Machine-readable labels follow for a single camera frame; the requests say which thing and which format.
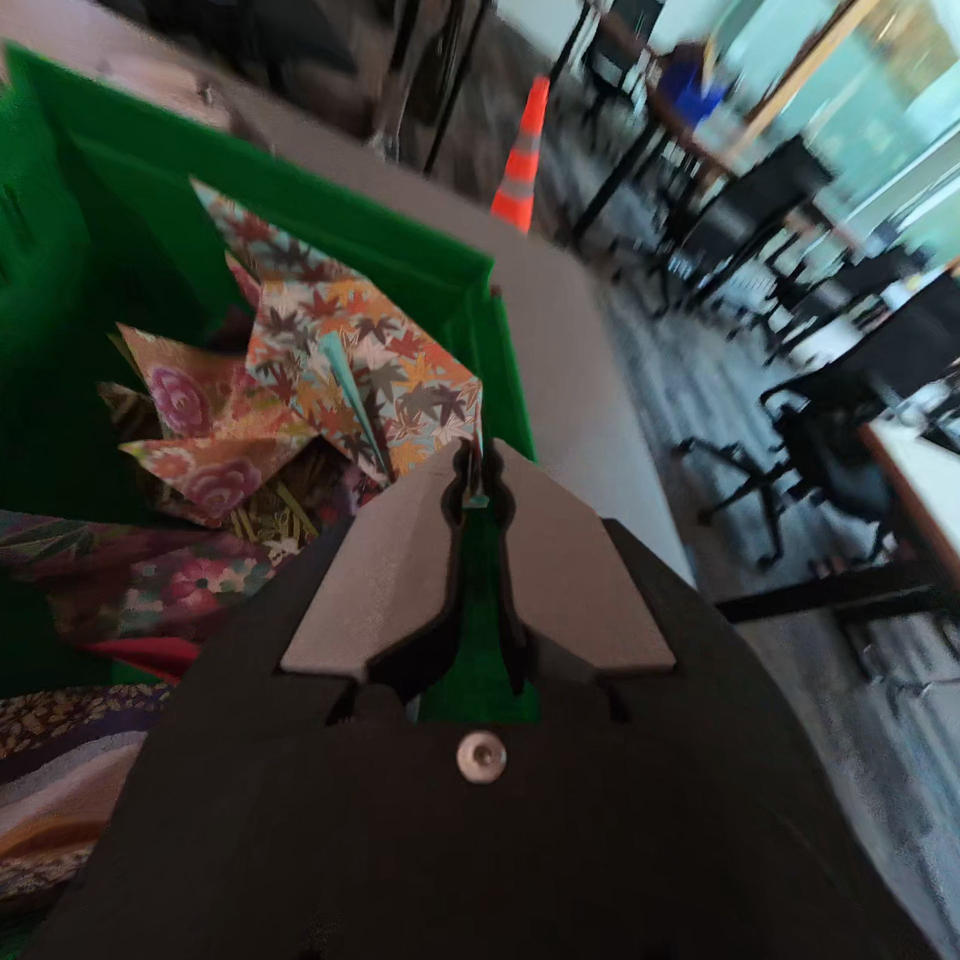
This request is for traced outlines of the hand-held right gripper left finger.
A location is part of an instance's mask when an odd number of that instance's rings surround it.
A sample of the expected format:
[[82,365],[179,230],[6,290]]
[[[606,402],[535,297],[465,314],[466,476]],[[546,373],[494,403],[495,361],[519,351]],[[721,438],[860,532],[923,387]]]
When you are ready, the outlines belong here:
[[288,674],[438,683],[463,621],[472,447],[452,442],[361,508],[282,655]]

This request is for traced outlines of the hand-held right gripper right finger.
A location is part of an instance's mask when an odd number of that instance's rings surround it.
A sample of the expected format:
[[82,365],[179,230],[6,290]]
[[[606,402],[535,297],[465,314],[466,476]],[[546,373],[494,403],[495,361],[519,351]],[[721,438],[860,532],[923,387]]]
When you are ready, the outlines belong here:
[[521,692],[677,666],[598,513],[500,438],[484,457],[498,534],[500,650]]

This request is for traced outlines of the maple leaf patterned paper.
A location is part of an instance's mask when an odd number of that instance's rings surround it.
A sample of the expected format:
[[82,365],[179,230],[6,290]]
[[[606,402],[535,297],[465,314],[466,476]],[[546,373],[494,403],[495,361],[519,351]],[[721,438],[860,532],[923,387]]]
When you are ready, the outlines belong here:
[[366,278],[258,284],[246,368],[380,488],[483,450],[480,379]]

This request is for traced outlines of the green plastic bin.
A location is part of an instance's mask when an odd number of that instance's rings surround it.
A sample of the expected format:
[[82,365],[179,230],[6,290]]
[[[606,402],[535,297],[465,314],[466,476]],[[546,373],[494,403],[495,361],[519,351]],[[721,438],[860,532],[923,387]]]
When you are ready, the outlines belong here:
[[[2,512],[181,525],[149,505],[98,386],[145,392],[120,326],[210,349],[258,284],[366,279],[483,385],[483,450],[534,447],[493,261],[227,134],[6,47],[2,89]],[[356,513],[325,525],[230,618],[253,625],[308,547],[338,549]],[[2,695],[52,681],[151,676],[55,652],[38,588],[2,572]]]

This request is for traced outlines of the pile of floral folded papers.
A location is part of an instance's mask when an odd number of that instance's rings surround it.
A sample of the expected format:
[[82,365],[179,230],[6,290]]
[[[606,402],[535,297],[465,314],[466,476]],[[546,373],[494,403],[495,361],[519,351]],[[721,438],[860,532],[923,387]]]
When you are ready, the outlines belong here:
[[54,652],[146,681],[52,680],[2,695],[2,926],[38,918],[88,864],[150,730],[204,642],[378,488],[294,404],[291,369],[248,368],[254,318],[197,347],[127,325],[145,391],[98,386],[162,527],[2,511],[2,572],[36,588]]

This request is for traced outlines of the black office chair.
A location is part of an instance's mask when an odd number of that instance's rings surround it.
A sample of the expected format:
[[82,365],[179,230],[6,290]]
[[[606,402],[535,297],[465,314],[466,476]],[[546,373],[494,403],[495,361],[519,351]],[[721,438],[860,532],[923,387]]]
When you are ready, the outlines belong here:
[[672,308],[670,264],[680,258],[686,272],[685,301],[702,305],[784,226],[789,213],[806,205],[834,181],[833,170],[801,134],[785,140],[761,162],[730,179],[709,201],[692,198],[667,215],[649,275],[659,277],[659,320]]
[[700,450],[744,477],[728,498],[700,510],[698,522],[710,525],[717,514],[758,495],[772,548],[759,558],[757,568],[767,571],[785,554],[781,518],[787,505],[804,500],[827,503],[850,518],[875,525],[870,551],[850,561],[855,569],[874,564],[893,532],[894,494],[859,430],[885,410],[886,395],[886,386],[874,374],[828,367],[765,390],[758,402],[779,438],[772,451],[785,454],[770,468],[740,443],[719,446],[698,437],[681,440],[671,450],[674,457]]

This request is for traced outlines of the white desk with wooden edge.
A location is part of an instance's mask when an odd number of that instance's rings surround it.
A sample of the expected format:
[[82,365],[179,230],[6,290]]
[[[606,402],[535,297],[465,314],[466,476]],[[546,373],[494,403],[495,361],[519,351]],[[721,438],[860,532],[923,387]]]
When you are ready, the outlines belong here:
[[879,417],[859,428],[949,587],[959,588],[959,457],[922,436],[918,426]]

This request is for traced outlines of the orange traffic cone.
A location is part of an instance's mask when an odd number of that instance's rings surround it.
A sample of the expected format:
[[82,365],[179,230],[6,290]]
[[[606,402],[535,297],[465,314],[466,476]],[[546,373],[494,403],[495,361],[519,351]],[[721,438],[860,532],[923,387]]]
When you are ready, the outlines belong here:
[[491,216],[515,227],[521,234],[528,234],[532,224],[549,92],[549,78],[537,76],[489,209]]

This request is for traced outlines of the wooden table with black legs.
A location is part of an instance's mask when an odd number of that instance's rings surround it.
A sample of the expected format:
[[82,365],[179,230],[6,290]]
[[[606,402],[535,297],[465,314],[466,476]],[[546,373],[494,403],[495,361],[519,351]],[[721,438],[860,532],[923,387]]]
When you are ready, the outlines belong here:
[[643,76],[644,124],[627,148],[621,153],[618,162],[603,180],[582,213],[570,226],[566,245],[577,253],[581,244],[598,220],[603,210],[615,196],[620,186],[635,175],[644,176],[655,162],[658,150],[668,141],[678,144],[687,154],[700,163],[700,176],[704,182],[711,182],[720,176],[730,176],[733,167],[729,158],[734,154],[734,138],[727,138],[723,147],[712,147],[698,133],[702,121],[691,122],[677,102],[671,97],[669,89],[662,85],[665,73],[678,66],[697,67],[697,85],[711,83],[715,73],[715,43],[712,35],[695,40],[678,42],[666,54],[656,54],[652,47],[645,47],[648,64]]

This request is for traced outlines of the black metal stand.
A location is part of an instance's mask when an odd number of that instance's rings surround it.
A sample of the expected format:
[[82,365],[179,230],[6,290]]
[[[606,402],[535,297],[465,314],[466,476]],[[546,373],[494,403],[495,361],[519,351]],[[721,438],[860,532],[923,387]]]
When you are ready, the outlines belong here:
[[399,162],[403,122],[431,128],[434,138],[422,172],[436,165],[466,79],[479,35],[494,1],[446,2],[437,27],[419,25],[427,2],[377,2],[378,13],[395,27],[386,73],[371,115],[368,149],[383,161]]

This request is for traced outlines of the blue object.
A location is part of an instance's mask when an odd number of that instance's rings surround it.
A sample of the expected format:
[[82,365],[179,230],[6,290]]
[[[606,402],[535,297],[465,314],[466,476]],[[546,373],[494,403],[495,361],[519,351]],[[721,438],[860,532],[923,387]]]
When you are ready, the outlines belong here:
[[735,85],[735,74],[718,62],[709,37],[678,42],[660,56],[658,66],[658,92],[692,128],[707,120]]

